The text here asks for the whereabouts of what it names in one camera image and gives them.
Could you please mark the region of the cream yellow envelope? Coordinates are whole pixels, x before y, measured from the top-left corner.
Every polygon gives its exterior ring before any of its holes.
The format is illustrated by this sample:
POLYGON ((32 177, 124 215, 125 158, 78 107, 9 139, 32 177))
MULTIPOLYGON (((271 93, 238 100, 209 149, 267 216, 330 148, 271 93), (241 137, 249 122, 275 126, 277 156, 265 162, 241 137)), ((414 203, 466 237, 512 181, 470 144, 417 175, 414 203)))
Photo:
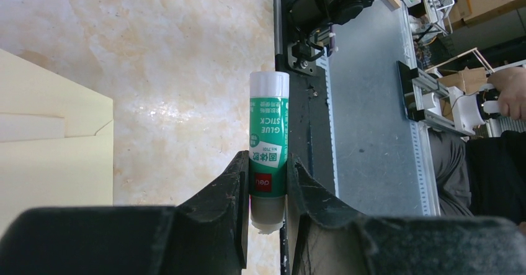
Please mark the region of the cream yellow envelope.
POLYGON ((1 52, 1 231, 35 207, 112 205, 114 103, 1 52))

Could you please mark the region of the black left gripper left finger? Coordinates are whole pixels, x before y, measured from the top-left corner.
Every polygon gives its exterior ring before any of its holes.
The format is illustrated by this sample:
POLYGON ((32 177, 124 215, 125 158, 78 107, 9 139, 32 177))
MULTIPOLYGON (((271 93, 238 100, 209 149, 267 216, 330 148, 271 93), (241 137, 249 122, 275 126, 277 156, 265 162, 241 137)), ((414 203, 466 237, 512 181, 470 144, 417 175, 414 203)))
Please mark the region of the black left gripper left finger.
POLYGON ((247 151, 177 208, 175 274, 241 274, 247 266, 247 151))

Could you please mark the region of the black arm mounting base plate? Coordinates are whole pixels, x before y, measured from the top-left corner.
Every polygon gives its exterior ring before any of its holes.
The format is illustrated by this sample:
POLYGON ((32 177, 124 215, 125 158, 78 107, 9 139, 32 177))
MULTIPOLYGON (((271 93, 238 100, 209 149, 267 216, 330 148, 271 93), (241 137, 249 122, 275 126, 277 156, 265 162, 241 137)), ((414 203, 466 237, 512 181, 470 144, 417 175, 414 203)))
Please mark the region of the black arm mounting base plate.
MULTIPOLYGON (((300 36, 288 20, 288 8, 293 1, 274 0, 275 67, 290 75, 288 153, 298 156, 309 174, 334 194, 326 72, 315 62, 295 62, 291 48, 300 41, 300 36)), ((286 229, 285 210, 285 226, 280 230, 283 259, 288 259, 286 229)), ((282 272, 290 274, 289 261, 282 272)))

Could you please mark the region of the operator hand in background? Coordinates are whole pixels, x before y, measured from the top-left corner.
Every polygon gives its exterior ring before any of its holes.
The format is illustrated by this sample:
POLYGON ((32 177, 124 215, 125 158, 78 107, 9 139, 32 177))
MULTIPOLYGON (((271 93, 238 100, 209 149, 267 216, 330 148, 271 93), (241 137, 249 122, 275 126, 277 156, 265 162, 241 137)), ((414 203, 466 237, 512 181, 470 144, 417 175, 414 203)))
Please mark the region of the operator hand in background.
POLYGON ((501 115, 525 120, 525 68, 510 67, 491 74, 488 83, 499 91, 501 115))

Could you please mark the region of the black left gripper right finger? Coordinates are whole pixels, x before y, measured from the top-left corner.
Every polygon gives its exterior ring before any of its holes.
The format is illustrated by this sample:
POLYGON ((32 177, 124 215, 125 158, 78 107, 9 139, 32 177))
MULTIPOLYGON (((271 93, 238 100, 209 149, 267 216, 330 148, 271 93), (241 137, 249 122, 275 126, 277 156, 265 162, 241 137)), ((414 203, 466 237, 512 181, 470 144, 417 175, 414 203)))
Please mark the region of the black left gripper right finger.
POLYGON ((286 233, 290 274, 368 274, 355 221, 361 214, 287 160, 286 233))

